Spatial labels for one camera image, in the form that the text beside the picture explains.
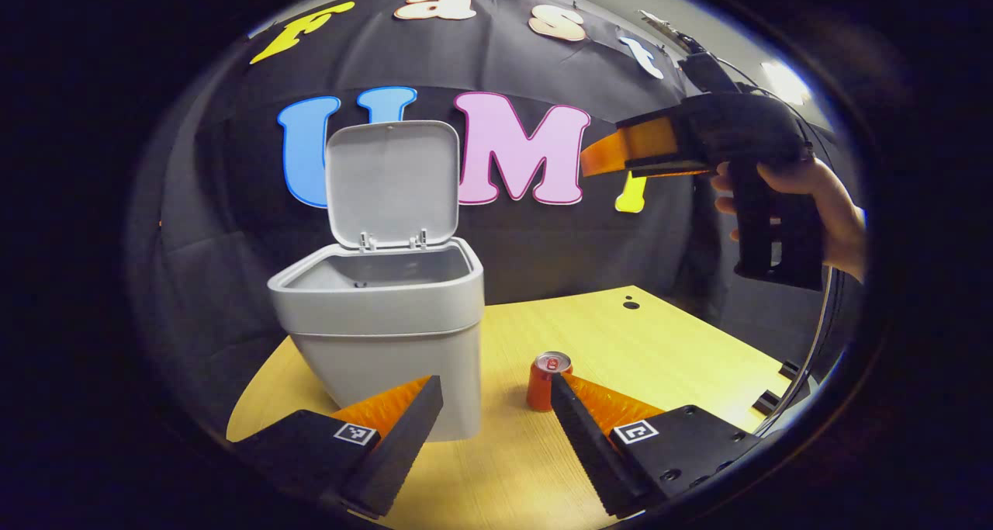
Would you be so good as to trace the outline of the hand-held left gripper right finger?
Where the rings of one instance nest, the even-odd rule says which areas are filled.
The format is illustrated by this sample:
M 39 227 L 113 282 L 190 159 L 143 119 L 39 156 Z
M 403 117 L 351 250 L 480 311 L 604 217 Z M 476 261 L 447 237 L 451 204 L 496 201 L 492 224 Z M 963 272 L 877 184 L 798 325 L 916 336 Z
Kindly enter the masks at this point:
M 568 373 L 550 402 L 607 514 L 627 518 L 713 480 L 760 437 L 702 407 L 661 412 Z

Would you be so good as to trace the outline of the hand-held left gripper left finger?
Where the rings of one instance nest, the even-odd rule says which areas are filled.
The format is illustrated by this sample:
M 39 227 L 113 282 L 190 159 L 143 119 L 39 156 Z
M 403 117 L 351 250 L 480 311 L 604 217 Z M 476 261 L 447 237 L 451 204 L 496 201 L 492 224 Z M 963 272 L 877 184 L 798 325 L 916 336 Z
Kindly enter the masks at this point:
M 440 377 L 426 376 L 333 414 L 296 410 L 233 448 L 287 494 L 377 519 L 393 508 L 443 405 Z

